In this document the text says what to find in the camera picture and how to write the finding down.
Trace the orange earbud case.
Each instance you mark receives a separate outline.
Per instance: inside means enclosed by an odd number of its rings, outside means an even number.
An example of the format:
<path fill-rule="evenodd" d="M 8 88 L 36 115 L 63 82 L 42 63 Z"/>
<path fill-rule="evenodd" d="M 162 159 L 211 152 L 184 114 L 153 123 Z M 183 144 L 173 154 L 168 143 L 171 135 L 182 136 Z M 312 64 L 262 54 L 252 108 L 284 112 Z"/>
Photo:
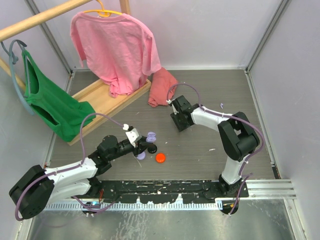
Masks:
<path fill-rule="evenodd" d="M 155 156 L 155 161 L 156 161 L 157 163 L 160 163 L 160 164 L 164 163 L 164 162 L 166 161 L 166 156 L 165 156 L 165 154 L 164 154 L 164 153 L 158 153 L 158 154 Z"/>

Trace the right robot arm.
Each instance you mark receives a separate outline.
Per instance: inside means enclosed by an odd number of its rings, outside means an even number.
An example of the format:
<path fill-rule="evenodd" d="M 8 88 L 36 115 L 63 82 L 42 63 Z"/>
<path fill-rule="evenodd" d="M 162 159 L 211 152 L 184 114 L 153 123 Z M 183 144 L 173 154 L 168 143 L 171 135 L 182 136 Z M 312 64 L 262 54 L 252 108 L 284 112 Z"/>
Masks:
<path fill-rule="evenodd" d="M 245 160 L 260 145 L 254 126 L 243 112 L 224 114 L 201 104 L 191 105 L 183 95 L 167 103 L 173 109 L 170 117 L 178 131 L 201 125 L 219 133 L 227 160 L 219 175 L 218 187 L 223 196 L 231 197 L 241 185 Z"/>

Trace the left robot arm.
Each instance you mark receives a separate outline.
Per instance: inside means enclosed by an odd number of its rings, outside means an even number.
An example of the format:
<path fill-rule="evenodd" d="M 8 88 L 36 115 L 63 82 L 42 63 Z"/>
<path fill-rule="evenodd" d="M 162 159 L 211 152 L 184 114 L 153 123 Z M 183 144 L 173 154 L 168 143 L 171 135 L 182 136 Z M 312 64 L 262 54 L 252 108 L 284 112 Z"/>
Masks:
<path fill-rule="evenodd" d="M 154 154 L 156 134 L 122 141 L 114 135 L 107 135 L 96 150 L 84 160 L 56 168 L 32 166 L 10 189 L 9 196 L 15 204 L 15 218 L 27 220 L 41 213 L 46 206 L 71 197 L 95 198 L 102 188 L 98 176 L 111 168 L 111 162 L 127 154 L 144 159 L 146 151 Z"/>

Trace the black earbud case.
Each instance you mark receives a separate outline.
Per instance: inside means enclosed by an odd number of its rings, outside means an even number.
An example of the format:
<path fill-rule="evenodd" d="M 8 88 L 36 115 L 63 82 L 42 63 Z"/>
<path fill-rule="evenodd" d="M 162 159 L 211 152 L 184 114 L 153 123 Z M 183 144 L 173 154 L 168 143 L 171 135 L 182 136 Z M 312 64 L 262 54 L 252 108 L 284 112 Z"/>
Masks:
<path fill-rule="evenodd" d="M 155 144 L 151 144 L 148 146 L 147 148 L 147 151 L 150 153 L 150 154 L 155 154 L 157 152 L 158 148 Z"/>

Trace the lilac earbud case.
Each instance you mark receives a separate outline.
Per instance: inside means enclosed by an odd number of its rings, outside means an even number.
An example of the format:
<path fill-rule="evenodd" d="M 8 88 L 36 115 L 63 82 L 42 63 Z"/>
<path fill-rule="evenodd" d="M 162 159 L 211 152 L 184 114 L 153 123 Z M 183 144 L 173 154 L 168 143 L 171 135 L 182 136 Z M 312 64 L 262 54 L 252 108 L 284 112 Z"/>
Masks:
<path fill-rule="evenodd" d="M 139 161 L 141 161 L 141 160 L 144 160 L 145 157 L 146 157 L 146 153 L 145 153 L 145 152 L 142 152 L 142 153 L 140 153 L 140 154 L 138 154 L 138 155 L 136 156 L 136 159 L 139 160 Z"/>
<path fill-rule="evenodd" d="M 154 143 L 156 141 L 156 133 L 155 132 L 148 132 L 146 136 L 146 142 Z"/>

